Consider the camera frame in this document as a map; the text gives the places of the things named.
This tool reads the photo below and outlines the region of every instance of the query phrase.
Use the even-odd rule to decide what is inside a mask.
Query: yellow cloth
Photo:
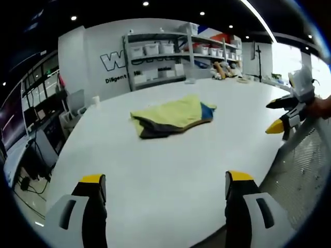
[[[205,105],[212,111],[216,108],[215,105]],[[130,115],[140,137],[142,137],[144,129],[169,136],[169,133],[184,132],[195,126],[195,123],[198,125],[213,119],[212,114],[211,118],[202,118],[202,103],[197,95],[188,95],[177,101],[134,111]]]

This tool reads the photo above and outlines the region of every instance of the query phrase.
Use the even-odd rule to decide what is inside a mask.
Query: desk
[[[28,147],[30,137],[28,135],[20,138],[11,148],[7,151],[7,159],[4,165],[4,173],[8,186],[11,188],[14,184],[14,178],[21,162],[21,159]]]
[[[141,140],[130,111],[188,94],[216,104],[214,120],[168,138]],[[130,92],[91,106],[59,155],[47,209],[85,175],[106,175],[109,247],[190,247],[225,224],[225,172],[260,185],[282,134],[267,127],[284,113],[265,106],[288,92],[236,79],[197,80]]]

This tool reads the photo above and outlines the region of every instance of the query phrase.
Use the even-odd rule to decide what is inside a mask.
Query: wall
[[[271,76],[273,72],[273,54],[272,45],[267,43],[256,43],[261,50],[261,74],[262,76]],[[243,73],[259,75],[259,56],[255,53],[255,59],[251,60],[252,42],[243,42]]]
[[[301,52],[301,57],[302,57],[302,64],[307,66],[310,71],[312,70],[312,67],[311,67],[311,57],[310,57],[310,54],[307,54],[307,53],[303,53]]]
[[[165,32],[175,32],[185,23],[168,19],[130,19],[87,29],[79,27],[64,34],[58,40],[58,60],[68,92],[73,93],[83,88],[87,105],[88,100],[95,95],[98,95],[102,101],[130,92],[122,36],[130,29],[133,29],[134,33],[149,33],[160,32],[162,27]],[[206,37],[220,33],[211,28],[200,30],[200,35]],[[135,65],[134,70],[160,68],[173,64],[174,61],[168,59],[143,61]]]
[[[78,27],[58,39],[58,64],[66,89],[70,94],[85,89],[85,101],[93,94],[89,86],[85,54],[85,28]]]

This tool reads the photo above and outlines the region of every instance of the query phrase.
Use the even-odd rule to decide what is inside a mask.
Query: window
[[[325,99],[331,95],[331,73],[329,66],[320,58],[311,54],[312,78],[319,81],[314,83],[315,94]]]
[[[300,70],[302,56],[299,48],[281,43],[273,43],[273,73],[281,74],[283,80],[289,80],[289,72]]]

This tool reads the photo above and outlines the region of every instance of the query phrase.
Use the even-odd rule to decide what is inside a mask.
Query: wall logo
[[[100,59],[103,63],[103,66],[105,67],[105,69],[107,71],[113,71],[117,68],[123,68],[125,67],[125,59],[124,59],[124,51],[121,50],[119,53],[117,51],[115,52],[111,52],[110,54],[103,54],[100,56]],[[147,60],[146,62],[147,63],[150,63],[150,62],[153,62],[154,60],[151,59],[151,60]],[[144,61],[135,61],[136,63],[133,63],[133,65],[140,65],[141,63],[143,63]],[[162,70],[166,70],[166,69],[170,69],[170,68],[159,68],[158,70],[159,71],[162,71]],[[134,75],[140,75],[141,72],[140,71],[135,71],[134,72]],[[128,78],[128,75],[125,73],[125,74],[121,74],[121,75],[116,75],[116,76],[112,76],[110,78],[106,78],[105,79],[105,82],[106,84],[108,83],[116,83],[117,81],[119,80],[122,80],[122,79],[127,79]]]
[[[115,69],[115,65],[117,68],[125,67],[125,60],[124,60],[124,51],[121,50],[118,54],[117,51],[108,54],[103,54],[100,56],[100,59],[107,71],[112,71]]]

